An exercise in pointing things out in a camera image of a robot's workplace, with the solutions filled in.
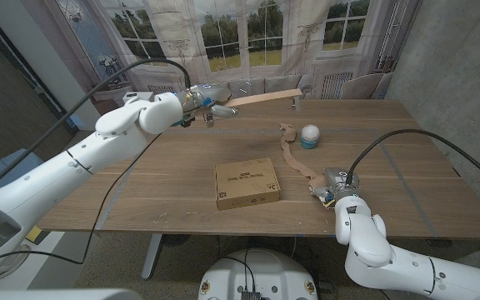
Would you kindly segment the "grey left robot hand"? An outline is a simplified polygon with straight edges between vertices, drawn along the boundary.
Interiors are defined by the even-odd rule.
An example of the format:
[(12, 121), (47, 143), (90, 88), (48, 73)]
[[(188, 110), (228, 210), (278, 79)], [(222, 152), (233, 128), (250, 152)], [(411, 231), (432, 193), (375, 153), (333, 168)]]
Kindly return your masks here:
[(238, 109), (227, 107), (232, 93), (227, 87), (214, 85), (196, 85), (186, 91), (176, 93), (182, 104), (182, 119), (177, 123), (184, 128), (189, 127), (196, 116), (201, 114), (208, 128), (218, 118), (232, 118), (238, 115)]

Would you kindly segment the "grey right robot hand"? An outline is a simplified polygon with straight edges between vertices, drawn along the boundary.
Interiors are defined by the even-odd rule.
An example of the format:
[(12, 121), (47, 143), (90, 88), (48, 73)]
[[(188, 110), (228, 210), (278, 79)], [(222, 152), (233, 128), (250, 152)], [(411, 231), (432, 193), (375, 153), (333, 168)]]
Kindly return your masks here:
[(322, 176), (315, 177), (308, 183), (310, 193), (318, 198), (325, 208), (334, 208), (337, 201), (353, 195), (359, 187), (358, 175), (352, 175), (347, 183), (348, 172), (337, 167), (325, 167)]

